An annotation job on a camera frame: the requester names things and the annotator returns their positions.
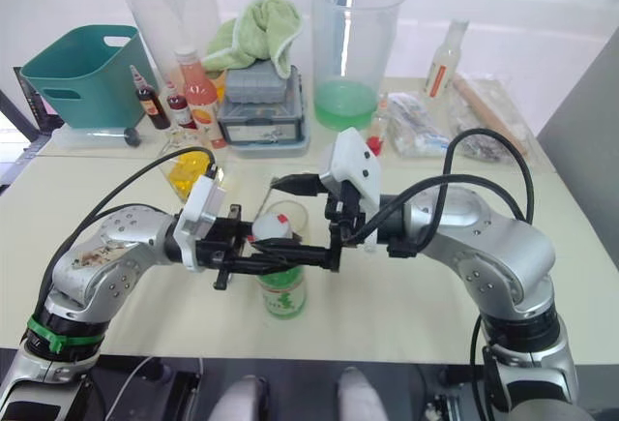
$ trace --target gray plastic container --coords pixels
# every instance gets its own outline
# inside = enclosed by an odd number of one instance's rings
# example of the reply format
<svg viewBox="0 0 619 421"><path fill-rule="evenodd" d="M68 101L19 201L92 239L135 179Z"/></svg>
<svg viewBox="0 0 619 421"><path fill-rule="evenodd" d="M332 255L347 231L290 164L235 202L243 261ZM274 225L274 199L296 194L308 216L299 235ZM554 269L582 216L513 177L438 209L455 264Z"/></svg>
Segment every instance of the gray plastic container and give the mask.
<svg viewBox="0 0 619 421"><path fill-rule="evenodd" d="M277 104L283 102L286 82L271 60L256 61L242 70L228 70L225 96L237 104Z"/></svg>
<svg viewBox="0 0 619 421"><path fill-rule="evenodd" d="M225 140L271 146L303 140L301 79L294 66L287 82L283 101L277 104L239 104L226 96L218 116Z"/></svg>

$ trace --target green liquid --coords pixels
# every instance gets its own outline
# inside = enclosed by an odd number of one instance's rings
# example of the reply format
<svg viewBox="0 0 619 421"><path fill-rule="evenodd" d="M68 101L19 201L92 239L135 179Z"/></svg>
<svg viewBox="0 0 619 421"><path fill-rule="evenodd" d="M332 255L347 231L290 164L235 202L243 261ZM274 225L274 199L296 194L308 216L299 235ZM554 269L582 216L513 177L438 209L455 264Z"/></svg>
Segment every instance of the green liquid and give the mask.
<svg viewBox="0 0 619 421"><path fill-rule="evenodd" d="M349 80L331 80L320 84L313 94L316 119L323 126L343 131L363 129L376 110L376 94L366 85Z"/></svg>

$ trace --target white plastic bottle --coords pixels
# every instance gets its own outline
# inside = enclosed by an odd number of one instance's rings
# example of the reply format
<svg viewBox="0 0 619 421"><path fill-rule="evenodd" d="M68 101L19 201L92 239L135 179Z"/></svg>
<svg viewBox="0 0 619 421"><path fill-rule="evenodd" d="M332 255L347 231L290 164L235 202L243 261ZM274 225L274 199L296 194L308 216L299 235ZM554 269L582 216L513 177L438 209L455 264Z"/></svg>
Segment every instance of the white plastic bottle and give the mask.
<svg viewBox="0 0 619 421"><path fill-rule="evenodd" d="M454 19L449 25L445 42L436 49L425 87L430 98L440 97L452 80L460 61L460 44L467 27L468 21Z"/></svg>

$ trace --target small brown bottle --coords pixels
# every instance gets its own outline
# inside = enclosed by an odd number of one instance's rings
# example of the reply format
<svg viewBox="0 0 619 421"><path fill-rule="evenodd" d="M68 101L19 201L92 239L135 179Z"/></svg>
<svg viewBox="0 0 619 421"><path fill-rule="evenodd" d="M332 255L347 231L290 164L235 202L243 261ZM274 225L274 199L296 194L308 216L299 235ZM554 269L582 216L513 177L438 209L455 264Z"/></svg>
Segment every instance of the small brown bottle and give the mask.
<svg viewBox="0 0 619 421"><path fill-rule="evenodd" d="M135 84L135 95L142 108L153 121L157 129L167 129L170 127L170 120L167 118L163 106L157 97L155 89L148 85L146 79L139 73L134 65L131 65L133 74L133 84Z"/></svg>

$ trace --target red bottle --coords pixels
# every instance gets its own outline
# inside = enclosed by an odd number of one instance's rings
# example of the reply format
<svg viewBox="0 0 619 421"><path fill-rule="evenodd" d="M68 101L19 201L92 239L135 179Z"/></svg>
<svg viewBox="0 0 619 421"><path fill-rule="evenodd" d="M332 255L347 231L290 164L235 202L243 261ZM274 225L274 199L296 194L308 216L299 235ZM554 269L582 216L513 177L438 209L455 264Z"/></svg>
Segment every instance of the red bottle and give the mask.
<svg viewBox="0 0 619 421"><path fill-rule="evenodd" d="M151 118L151 121L157 129L166 129L170 127L170 120L167 119L162 103L157 97L157 92L151 87L146 79L139 73L134 65L130 66L133 74L133 84L135 84L135 95L139 100L142 108Z"/></svg>
<svg viewBox="0 0 619 421"><path fill-rule="evenodd" d="M192 111L195 125L207 133L214 148L225 147L225 139L217 121L219 109L217 89L206 76L197 51L193 48L179 48L176 50L176 59L185 78L185 98Z"/></svg>
<svg viewBox="0 0 619 421"><path fill-rule="evenodd" d="M192 111L187 105L187 100L178 93L174 84L168 81L167 86L167 104L172 110L174 121L181 127L186 129L197 129L192 118Z"/></svg>

